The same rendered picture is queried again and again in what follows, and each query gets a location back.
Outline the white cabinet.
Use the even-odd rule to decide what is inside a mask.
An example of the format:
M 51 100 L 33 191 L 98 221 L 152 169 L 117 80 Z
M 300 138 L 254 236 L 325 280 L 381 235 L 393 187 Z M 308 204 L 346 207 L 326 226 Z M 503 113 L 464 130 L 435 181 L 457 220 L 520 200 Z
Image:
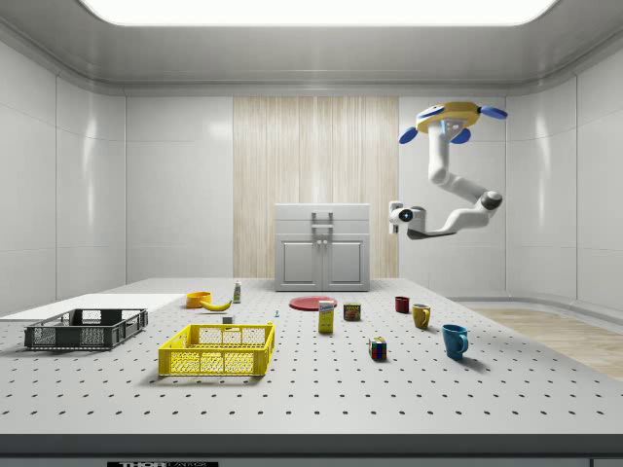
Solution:
M 277 291 L 367 291 L 368 203 L 277 203 Z

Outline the drone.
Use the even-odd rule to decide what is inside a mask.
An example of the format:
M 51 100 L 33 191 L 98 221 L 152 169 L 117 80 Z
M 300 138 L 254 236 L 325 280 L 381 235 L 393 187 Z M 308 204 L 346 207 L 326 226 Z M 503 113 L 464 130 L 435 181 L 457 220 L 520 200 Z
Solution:
M 399 138 L 400 144 L 406 144 L 413 140 L 419 132 L 428 133 L 431 123 L 439 121 L 458 121 L 456 125 L 443 124 L 443 130 L 447 130 L 453 144 L 462 144 L 471 137 L 469 126 L 475 124 L 481 115 L 504 120 L 507 113 L 492 106 L 478 106 L 468 101 L 453 101 L 444 104 L 433 105 L 417 115 L 416 125 L 409 127 Z

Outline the red plate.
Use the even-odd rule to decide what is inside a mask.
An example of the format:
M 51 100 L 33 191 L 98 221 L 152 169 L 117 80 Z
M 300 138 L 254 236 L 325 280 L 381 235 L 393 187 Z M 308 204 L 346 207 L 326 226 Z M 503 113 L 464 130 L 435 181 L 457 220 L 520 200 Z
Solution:
M 332 306 L 337 305 L 337 300 L 326 296 L 304 296 L 293 298 L 289 306 L 302 311 L 318 311 L 320 302 L 329 302 Z

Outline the blue mug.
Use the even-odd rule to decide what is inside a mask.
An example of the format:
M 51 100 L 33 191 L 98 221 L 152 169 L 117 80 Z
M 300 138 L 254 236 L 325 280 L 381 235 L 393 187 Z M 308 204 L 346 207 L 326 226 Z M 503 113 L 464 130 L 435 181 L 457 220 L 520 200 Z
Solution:
M 456 324 L 445 324 L 442 328 L 447 356 L 459 360 L 468 349 L 467 329 Z

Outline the yellow basket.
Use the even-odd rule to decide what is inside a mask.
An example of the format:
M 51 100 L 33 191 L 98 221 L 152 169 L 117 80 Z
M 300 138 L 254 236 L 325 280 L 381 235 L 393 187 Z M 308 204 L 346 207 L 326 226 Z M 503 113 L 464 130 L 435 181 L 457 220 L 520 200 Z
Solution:
M 262 376 L 275 348 L 275 326 L 190 324 L 159 348 L 158 373 Z

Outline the dark grey basket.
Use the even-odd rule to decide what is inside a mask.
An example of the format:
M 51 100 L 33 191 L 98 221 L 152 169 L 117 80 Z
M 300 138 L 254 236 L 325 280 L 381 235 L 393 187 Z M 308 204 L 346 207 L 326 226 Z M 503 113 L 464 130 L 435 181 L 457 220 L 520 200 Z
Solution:
M 146 308 L 74 308 L 28 325 L 24 345 L 30 349 L 112 349 L 148 324 Z

